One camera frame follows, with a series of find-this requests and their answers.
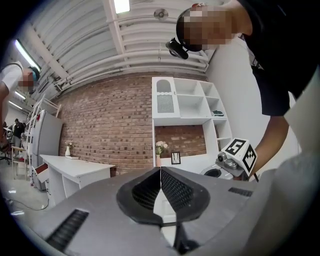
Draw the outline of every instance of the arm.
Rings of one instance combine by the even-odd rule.
[[[2,104],[4,103],[5,98],[9,95],[9,89],[6,86],[4,82],[0,82],[0,121],[1,121],[1,126],[3,125],[3,120],[2,120]]]
[[[257,160],[250,177],[260,170],[284,144],[289,130],[289,124],[283,116],[271,116],[262,140],[256,147]]]

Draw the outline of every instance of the ceiling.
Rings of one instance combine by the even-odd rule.
[[[211,5],[222,2],[206,1]],[[41,67],[38,88],[24,102],[18,96],[13,102],[30,105],[44,94],[51,99],[67,89],[112,74],[146,71],[203,74],[213,50],[189,53],[188,60],[182,60],[171,56],[165,46],[176,35],[179,14],[194,3],[197,1],[130,0],[130,11],[116,14],[114,0],[45,2],[16,36]],[[154,17],[155,10],[161,8],[168,12],[164,21]],[[6,62],[13,61],[29,66],[12,42]]]

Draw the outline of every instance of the white shirt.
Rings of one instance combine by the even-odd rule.
[[[8,113],[8,101],[13,96],[18,87],[18,82],[22,80],[22,65],[19,61],[15,62],[17,65],[8,65],[6,66],[0,73],[0,80],[5,83],[6,87],[9,90],[9,95],[5,97],[2,103],[2,121],[1,124],[4,123],[7,113]]]

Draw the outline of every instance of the door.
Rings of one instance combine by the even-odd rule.
[[[177,92],[173,77],[152,78],[152,118],[179,118]]]

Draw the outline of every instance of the white desk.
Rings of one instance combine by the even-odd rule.
[[[45,180],[51,207],[88,184],[110,178],[110,168],[115,166],[64,156],[41,154],[40,157],[48,168],[38,174],[38,178]]]

